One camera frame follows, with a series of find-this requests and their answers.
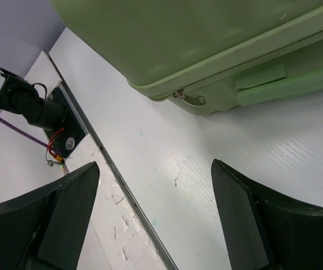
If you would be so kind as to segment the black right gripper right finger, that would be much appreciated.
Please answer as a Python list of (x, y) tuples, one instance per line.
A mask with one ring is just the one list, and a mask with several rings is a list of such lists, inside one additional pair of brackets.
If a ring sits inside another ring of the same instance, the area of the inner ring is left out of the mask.
[(217, 159), (211, 176), (232, 269), (323, 269), (323, 207), (277, 192)]

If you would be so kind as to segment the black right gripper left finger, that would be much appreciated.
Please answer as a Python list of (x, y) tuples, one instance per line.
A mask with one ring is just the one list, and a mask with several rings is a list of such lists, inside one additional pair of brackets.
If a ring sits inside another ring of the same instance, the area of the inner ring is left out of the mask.
[(90, 162), (0, 203), (0, 269), (76, 269), (98, 182)]

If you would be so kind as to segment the silver zipper pull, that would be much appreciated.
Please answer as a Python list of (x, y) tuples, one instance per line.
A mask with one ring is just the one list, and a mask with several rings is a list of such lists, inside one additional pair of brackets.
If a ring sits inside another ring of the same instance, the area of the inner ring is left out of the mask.
[(184, 103), (188, 104), (189, 106), (193, 106), (193, 107), (201, 107), (204, 106), (206, 104), (206, 100), (203, 96), (189, 96), (186, 94), (185, 89), (181, 88), (177, 91), (175, 91), (172, 94), (173, 98), (178, 98), (180, 100), (182, 100)]

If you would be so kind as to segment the green suitcase blue lining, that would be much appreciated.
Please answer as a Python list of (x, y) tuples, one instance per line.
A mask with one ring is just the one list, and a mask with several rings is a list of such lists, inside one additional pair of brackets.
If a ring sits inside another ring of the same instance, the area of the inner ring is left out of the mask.
[[(194, 115), (323, 90), (323, 1), (52, 1), (148, 99)], [(172, 94), (203, 96), (193, 107)]]

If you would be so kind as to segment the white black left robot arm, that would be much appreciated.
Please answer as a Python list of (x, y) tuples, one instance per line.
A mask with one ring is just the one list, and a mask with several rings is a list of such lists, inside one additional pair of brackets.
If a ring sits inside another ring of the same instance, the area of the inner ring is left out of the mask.
[(22, 115), (28, 124), (55, 131), (62, 126), (65, 109), (41, 98), (35, 86), (0, 67), (0, 109)]

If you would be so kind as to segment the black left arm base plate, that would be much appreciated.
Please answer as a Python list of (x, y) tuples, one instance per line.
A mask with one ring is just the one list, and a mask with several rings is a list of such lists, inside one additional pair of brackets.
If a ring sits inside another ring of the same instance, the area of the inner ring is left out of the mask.
[(79, 118), (74, 113), (74, 108), (71, 106), (71, 100), (67, 96), (65, 87), (60, 84), (50, 94), (51, 102), (60, 105), (65, 110), (65, 117), (61, 127), (64, 129), (54, 137), (52, 149), (58, 152), (63, 158), (68, 158), (76, 149), (86, 132)]

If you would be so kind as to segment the aluminium table edge rail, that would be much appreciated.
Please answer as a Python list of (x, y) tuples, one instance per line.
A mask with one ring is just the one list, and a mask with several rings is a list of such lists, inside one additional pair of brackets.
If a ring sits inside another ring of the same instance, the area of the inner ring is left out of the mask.
[(62, 94), (85, 137), (67, 159), (68, 167), (95, 161), (100, 183), (84, 246), (104, 256), (109, 269), (177, 269), (176, 263), (146, 218), (135, 196), (104, 148), (49, 53), (45, 54), (58, 74)]

